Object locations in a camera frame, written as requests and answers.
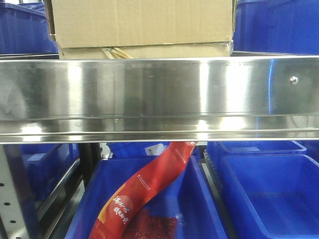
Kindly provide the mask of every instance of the red snack package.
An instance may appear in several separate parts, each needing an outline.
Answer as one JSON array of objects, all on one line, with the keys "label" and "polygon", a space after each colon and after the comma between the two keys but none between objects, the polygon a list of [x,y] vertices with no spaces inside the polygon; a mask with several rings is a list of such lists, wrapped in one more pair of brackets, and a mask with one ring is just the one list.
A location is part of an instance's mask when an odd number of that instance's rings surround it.
[{"label": "red snack package", "polygon": [[195,142],[172,142],[156,159],[135,173],[100,211],[89,239],[120,239],[134,215],[186,168]]}]

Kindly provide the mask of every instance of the white label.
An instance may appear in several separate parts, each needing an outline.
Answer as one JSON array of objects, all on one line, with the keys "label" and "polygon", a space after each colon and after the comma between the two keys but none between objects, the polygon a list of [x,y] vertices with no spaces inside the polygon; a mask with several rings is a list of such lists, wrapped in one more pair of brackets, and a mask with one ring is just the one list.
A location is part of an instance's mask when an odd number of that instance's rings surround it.
[{"label": "white label", "polygon": [[167,148],[167,146],[164,146],[162,143],[158,143],[155,145],[152,145],[150,147],[145,148],[146,155],[160,155],[161,153],[164,152],[164,150]]}]

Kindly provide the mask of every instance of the perforated metal post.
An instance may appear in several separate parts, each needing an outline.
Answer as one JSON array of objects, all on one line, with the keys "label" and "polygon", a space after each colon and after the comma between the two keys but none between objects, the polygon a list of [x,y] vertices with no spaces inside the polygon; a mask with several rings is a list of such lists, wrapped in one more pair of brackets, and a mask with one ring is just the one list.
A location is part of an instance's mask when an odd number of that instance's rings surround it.
[{"label": "perforated metal post", "polygon": [[42,238],[18,145],[0,145],[0,217],[8,239]]},{"label": "perforated metal post", "polygon": [[0,238],[1,239],[8,239],[8,237],[6,236],[6,232],[5,232],[1,217],[0,217]]}]

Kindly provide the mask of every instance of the metal screw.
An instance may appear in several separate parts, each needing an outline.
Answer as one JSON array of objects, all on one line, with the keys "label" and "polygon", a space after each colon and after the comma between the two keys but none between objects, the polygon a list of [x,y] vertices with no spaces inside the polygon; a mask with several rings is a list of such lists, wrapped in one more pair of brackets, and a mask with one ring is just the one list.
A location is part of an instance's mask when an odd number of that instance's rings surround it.
[{"label": "metal screw", "polygon": [[296,76],[292,76],[289,81],[292,85],[295,85],[298,83],[299,79]]}]

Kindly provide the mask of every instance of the blue plastic bin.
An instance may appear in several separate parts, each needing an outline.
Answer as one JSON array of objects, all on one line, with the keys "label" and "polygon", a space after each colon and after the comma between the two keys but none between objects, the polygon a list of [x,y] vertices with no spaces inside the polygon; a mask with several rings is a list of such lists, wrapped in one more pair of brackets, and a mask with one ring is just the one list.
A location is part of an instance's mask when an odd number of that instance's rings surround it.
[{"label": "blue plastic bin", "polygon": [[319,164],[306,155],[229,156],[222,198],[240,239],[319,239]]},{"label": "blue plastic bin", "polygon": [[239,0],[234,50],[319,54],[319,1]]},{"label": "blue plastic bin", "polygon": [[319,162],[319,140],[303,140],[298,143],[307,149],[306,155]]},{"label": "blue plastic bin", "polygon": [[296,141],[222,141],[208,142],[207,152],[216,172],[222,174],[220,161],[226,155],[305,154],[306,148]]},{"label": "blue plastic bin", "polygon": [[20,146],[35,200],[43,201],[78,157],[76,144],[26,144]]},{"label": "blue plastic bin", "polygon": [[[154,157],[100,161],[73,218],[66,239],[87,239],[113,193]],[[192,156],[187,169],[145,207],[152,216],[178,219],[175,239],[227,239],[205,180]]]},{"label": "blue plastic bin", "polygon": [[43,2],[0,2],[0,54],[57,52],[49,39]]},{"label": "blue plastic bin", "polygon": [[[170,142],[120,142],[107,143],[114,158],[130,158],[151,155],[160,155]],[[197,147],[193,151],[193,155],[200,160],[200,152]]]}]

